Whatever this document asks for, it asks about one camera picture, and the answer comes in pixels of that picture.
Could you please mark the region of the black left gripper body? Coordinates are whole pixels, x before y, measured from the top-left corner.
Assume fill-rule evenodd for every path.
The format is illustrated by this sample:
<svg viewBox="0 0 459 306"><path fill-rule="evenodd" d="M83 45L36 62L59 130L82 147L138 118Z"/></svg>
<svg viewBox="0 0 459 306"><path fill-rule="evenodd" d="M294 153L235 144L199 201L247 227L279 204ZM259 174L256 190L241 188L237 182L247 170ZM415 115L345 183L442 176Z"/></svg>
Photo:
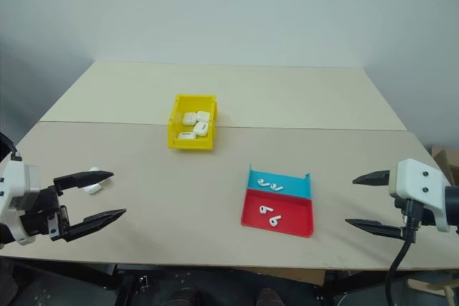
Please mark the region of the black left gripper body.
<svg viewBox="0 0 459 306"><path fill-rule="evenodd" d="M52 241L63 239L70 241L70 221L67 207L61 205L59 197L70 185L58 183L41 189L37 193L25 193L13 198L13 206L24 211L19 217L26 233L30 236L47 235Z"/></svg>

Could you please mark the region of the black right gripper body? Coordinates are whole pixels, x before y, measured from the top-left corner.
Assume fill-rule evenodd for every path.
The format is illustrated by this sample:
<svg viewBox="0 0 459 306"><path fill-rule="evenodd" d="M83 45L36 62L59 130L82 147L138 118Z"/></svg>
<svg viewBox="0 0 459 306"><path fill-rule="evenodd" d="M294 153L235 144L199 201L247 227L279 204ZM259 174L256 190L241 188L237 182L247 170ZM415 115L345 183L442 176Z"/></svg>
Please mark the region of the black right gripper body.
<svg viewBox="0 0 459 306"><path fill-rule="evenodd" d="M406 240L408 234L412 233L412 240L416 240L416 232L421 226L436 225L433 212L419 201L396 196L394 206L401 211L404 221L400 239Z"/></svg>

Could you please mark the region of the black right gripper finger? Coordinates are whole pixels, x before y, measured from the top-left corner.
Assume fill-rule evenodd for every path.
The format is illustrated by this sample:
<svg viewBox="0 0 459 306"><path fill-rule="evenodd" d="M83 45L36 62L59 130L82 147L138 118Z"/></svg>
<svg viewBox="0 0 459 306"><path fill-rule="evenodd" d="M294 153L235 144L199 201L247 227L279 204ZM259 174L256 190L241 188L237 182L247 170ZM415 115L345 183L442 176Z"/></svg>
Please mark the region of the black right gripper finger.
<svg viewBox="0 0 459 306"><path fill-rule="evenodd" d="M355 178L352 183L366 186L388 186L390 170L374 171Z"/></svg>
<svg viewBox="0 0 459 306"><path fill-rule="evenodd" d="M365 220L365 219L346 219L346 223L357 227L370 234L383 236L393 239L403 239L404 229L401 227L383 225L379 221Z"/></svg>

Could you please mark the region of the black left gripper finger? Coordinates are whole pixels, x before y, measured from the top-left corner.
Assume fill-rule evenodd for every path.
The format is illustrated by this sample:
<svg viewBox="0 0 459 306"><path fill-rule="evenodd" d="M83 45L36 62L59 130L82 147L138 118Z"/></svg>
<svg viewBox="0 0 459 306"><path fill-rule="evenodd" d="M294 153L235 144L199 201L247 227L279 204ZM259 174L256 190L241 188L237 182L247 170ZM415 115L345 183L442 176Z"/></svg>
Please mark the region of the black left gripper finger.
<svg viewBox="0 0 459 306"><path fill-rule="evenodd" d="M72 225L66 230L66 241L71 242L100 231L104 227L118 220L125 212L126 209L116 209L86 217L81 223Z"/></svg>
<svg viewBox="0 0 459 306"><path fill-rule="evenodd" d="M58 191L63 191L70 188L84 188L92 186L112 176L114 176L114 173L108 171L85 171L61 176L55 178L53 181L55 188Z"/></svg>

